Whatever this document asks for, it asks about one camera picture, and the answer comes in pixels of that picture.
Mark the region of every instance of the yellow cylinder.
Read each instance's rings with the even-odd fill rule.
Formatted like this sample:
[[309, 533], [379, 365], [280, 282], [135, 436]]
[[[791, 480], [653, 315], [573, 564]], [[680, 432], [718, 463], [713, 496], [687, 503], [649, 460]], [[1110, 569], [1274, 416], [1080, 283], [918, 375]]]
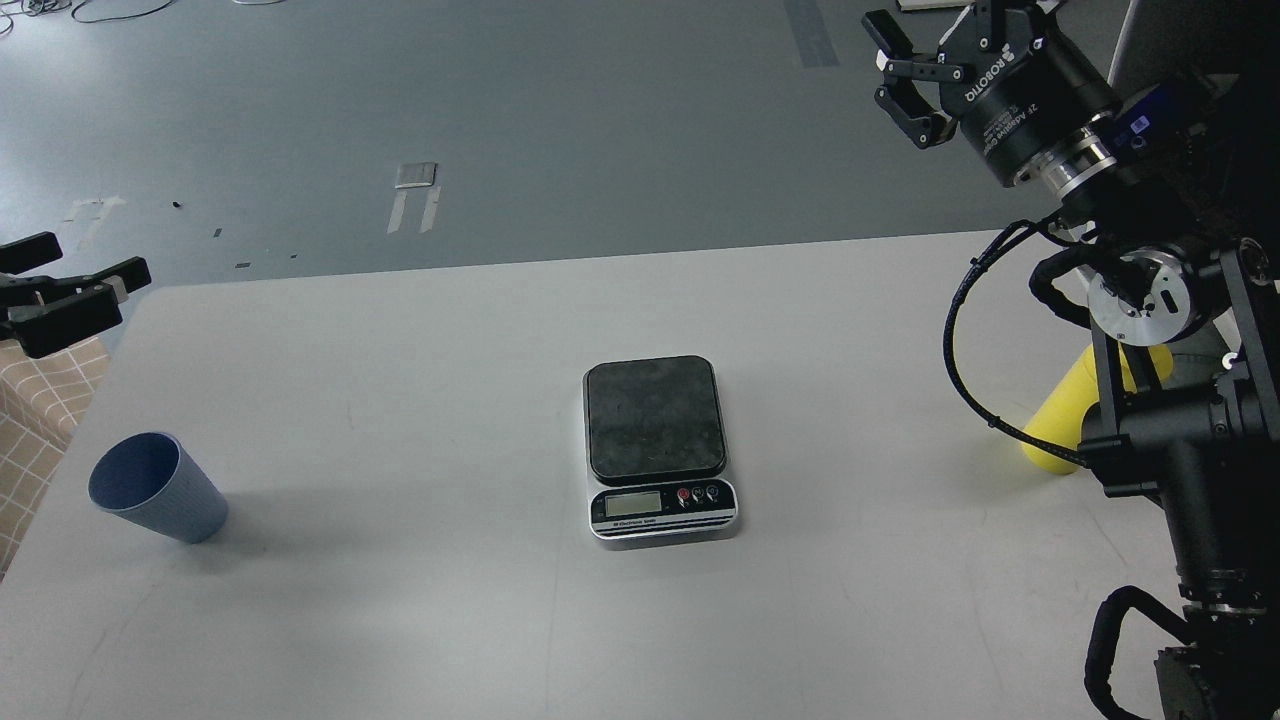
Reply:
[[[1148, 350], [1156, 365], [1156, 375], [1161, 380], [1167, 379], [1174, 372], [1174, 354], [1164, 345]], [[1129, 361], [1123, 352], [1120, 366], [1124, 370], [1124, 388], [1134, 392], [1133, 373], [1129, 372]], [[1097, 402], [1098, 372], [1093, 363], [1093, 346], [1088, 346], [1023, 430], [1032, 437], [1075, 448], [1080, 445], [1080, 424], [1084, 423], [1084, 414]], [[1037, 466], [1057, 475], [1068, 475], [1078, 468], [1027, 443], [1023, 443], [1023, 454]]]

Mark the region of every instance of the cup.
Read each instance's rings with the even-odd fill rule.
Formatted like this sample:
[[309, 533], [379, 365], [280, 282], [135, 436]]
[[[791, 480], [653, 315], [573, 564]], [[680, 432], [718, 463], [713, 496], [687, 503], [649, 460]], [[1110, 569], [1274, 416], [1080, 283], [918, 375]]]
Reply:
[[182, 542], [207, 539], [227, 521], [227, 498], [168, 433], [142, 433], [109, 450], [88, 478], [100, 510]]

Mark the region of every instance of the black bracket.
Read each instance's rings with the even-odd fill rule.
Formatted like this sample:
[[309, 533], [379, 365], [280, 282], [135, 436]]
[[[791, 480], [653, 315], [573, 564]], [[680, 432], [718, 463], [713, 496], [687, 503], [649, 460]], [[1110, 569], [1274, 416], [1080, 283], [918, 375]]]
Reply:
[[973, 4], [978, 27], [978, 50], [998, 53], [1005, 45], [1005, 4], [1000, 0], [978, 0]]

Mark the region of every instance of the scale display screen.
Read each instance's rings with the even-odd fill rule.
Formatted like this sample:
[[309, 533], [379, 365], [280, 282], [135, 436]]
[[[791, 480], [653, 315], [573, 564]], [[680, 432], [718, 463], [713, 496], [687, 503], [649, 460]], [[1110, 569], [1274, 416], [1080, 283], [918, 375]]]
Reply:
[[658, 491], [611, 495], [604, 498], [605, 518], [658, 512], [659, 510], [662, 510], [662, 493]]

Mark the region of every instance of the electronic scale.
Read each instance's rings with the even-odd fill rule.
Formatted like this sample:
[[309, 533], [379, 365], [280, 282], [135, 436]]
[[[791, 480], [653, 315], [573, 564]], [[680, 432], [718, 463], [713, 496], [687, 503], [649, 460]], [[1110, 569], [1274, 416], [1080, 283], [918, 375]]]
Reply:
[[596, 365], [582, 378], [582, 406], [595, 537], [701, 539], [735, 524], [710, 363], [686, 355]]

